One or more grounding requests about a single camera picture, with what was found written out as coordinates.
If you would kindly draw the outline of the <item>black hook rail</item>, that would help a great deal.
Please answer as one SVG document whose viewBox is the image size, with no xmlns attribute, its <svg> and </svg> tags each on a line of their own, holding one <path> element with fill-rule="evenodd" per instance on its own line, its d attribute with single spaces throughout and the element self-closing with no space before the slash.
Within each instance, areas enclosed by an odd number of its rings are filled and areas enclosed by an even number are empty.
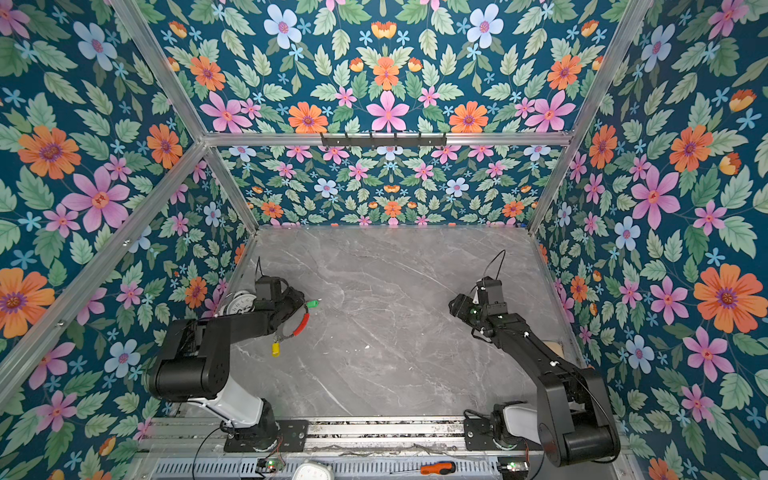
<svg viewBox="0 0 768 480">
<path fill-rule="evenodd" d="M 446 134 L 393 133 L 393 134 L 321 134 L 324 147 L 378 148 L 394 146 L 402 148 L 442 147 L 448 144 Z"/>
</svg>

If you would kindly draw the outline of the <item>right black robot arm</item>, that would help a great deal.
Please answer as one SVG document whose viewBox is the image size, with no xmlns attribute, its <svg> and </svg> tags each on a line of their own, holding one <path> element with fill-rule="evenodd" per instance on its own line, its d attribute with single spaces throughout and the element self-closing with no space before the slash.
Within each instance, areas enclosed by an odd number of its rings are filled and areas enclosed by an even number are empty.
<svg viewBox="0 0 768 480">
<path fill-rule="evenodd" d="M 488 423 L 496 446 L 527 440 L 556 467 L 618 459 L 620 435 L 603 377 L 563 359 L 521 315 L 509 312 L 500 280 L 478 280 L 471 294 L 449 302 L 449 312 L 470 327 L 473 338 L 509 355 L 536 387 L 534 402 L 497 404 L 478 417 Z"/>
</svg>

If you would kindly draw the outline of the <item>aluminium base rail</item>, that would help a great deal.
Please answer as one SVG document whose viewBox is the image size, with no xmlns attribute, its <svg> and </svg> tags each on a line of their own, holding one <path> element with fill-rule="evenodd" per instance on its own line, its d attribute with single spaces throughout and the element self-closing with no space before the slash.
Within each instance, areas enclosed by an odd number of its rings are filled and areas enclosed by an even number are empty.
<svg viewBox="0 0 768 480">
<path fill-rule="evenodd" d="M 312 417 L 279 420 L 310 422 L 304 451 L 298 453 L 232 453 L 267 455 L 331 454 L 344 456 L 444 455 L 469 456 L 511 452 L 522 455 L 540 451 L 468 451 L 465 448 L 463 419 L 457 416 L 372 416 Z M 161 419 L 153 430 L 138 442 L 141 453 L 226 453 L 224 444 L 228 430 L 220 429 L 216 418 L 182 417 Z"/>
</svg>

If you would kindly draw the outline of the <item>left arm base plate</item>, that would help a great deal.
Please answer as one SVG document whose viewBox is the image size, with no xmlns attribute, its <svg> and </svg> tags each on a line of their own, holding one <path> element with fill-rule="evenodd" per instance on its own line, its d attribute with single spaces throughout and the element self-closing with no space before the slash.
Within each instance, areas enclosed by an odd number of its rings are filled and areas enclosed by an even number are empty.
<svg viewBox="0 0 768 480">
<path fill-rule="evenodd" d="M 277 420 L 253 427 L 235 428 L 227 433 L 226 453 L 303 452 L 308 439 L 307 420 Z"/>
</svg>

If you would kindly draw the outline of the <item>orange handled screwdriver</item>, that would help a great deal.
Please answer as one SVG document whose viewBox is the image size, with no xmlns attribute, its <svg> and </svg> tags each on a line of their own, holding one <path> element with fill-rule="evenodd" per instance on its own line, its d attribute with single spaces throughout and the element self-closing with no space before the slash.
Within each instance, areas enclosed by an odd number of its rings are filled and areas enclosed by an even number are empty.
<svg viewBox="0 0 768 480">
<path fill-rule="evenodd" d="M 457 465 L 453 461 L 435 462 L 422 465 L 418 471 L 421 475 L 446 476 L 455 473 L 457 471 Z"/>
</svg>

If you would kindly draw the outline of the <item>small circuit board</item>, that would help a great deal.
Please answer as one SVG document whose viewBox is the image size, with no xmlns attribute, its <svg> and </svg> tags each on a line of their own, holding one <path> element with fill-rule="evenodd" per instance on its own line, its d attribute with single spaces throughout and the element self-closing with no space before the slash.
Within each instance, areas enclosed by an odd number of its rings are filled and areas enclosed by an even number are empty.
<svg viewBox="0 0 768 480">
<path fill-rule="evenodd" d="M 260 474 L 277 474 L 285 469 L 285 462 L 280 458 L 261 458 L 256 466 Z"/>
</svg>

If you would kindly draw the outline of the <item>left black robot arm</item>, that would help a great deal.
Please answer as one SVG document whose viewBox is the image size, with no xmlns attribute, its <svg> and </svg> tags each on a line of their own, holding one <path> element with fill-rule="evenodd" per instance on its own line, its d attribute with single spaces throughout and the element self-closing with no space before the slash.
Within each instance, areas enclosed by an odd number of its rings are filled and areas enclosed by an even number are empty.
<svg viewBox="0 0 768 480">
<path fill-rule="evenodd" d="M 303 292 L 280 277 L 263 275 L 254 288 L 235 296 L 236 309 L 216 317 L 177 320 L 168 332 L 148 380 L 150 394 L 197 406 L 220 419 L 228 452 L 277 447 L 280 427 L 271 404 L 249 393 L 231 375 L 230 349 L 245 340 L 274 335 L 301 313 L 295 333 L 309 320 Z"/>
</svg>

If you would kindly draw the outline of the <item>wooden block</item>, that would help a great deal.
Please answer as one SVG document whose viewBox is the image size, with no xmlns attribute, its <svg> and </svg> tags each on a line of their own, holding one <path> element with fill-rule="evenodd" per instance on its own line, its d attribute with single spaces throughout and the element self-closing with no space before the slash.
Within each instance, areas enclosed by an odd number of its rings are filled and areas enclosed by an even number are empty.
<svg viewBox="0 0 768 480">
<path fill-rule="evenodd" d="M 544 345 L 547 346 L 558 357 L 566 359 L 565 350 L 561 343 L 557 341 L 544 341 Z"/>
</svg>

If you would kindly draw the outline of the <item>red capped key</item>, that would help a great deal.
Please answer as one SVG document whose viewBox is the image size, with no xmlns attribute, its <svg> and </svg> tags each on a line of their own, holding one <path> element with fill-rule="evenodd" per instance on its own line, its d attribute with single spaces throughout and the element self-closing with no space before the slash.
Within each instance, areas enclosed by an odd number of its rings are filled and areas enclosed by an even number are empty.
<svg viewBox="0 0 768 480">
<path fill-rule="evenodd" d="M 300 334 L 301 334 L 301 333 L 302 333 L 302 332 L 305 330 L 305 328 L 307 327 L 307 325 L 308 325 L 308 323 L 309 323 L 309 320 L 310 320 L 310 314 L 309 314 L 309 313 L 305 313 L 305 314 L 303 315 L 303 317 L 302 317 L 302 320 L 301 320 L 301 322 L 300 322 L 300 323 L 298 324 L 298 326 L 297 326 L 297 327 L 296 327 L 296 328 L 293 330 L 293 332 L 292 332 L 291 336 L 292 336 L 292 337 L 297 337 L 297 336 L 299 336 L 299 335 L 300 335 Z"/>
</svg>

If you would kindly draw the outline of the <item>white round alarm clock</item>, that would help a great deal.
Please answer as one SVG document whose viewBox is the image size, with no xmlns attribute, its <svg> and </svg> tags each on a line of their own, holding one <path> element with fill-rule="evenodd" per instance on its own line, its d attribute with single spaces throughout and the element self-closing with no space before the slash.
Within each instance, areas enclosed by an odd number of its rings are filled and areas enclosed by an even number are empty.
<svg viewBox="0 0 768 480">
<path fill-rule="evenodd" d="M 223 307 L 220 316 L 238 315 L 249 313 L 253 310 L 256 295 L 246 290 L 238 291 L 233 298 Z"/>
</svg>

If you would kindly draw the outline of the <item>white square clock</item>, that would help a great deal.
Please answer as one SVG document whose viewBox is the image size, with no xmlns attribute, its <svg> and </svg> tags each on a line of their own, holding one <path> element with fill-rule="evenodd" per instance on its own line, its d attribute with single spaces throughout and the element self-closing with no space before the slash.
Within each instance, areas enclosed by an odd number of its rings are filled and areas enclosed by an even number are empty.
<svg viewBox="0 0 768 480">
<path fill-rule="evenodd" d="M 324 464 L 306 461 L 301 463 L 293 472 L 292 480 L 334 480 L 333 470 Z"/>
</svg>

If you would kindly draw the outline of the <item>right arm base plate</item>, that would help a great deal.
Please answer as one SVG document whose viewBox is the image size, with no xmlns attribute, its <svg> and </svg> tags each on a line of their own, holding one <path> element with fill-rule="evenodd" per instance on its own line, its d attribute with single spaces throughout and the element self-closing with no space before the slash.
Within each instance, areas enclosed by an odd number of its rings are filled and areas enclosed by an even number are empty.
<svg viewBox="0 0 768 480">
<path fill-rule="evenodd" d="M 467 416 L 463 419 L 465 448 L 468 451 L 541 451 L 541 446 L 511 434 L 502 420 Z"/>
</svg>

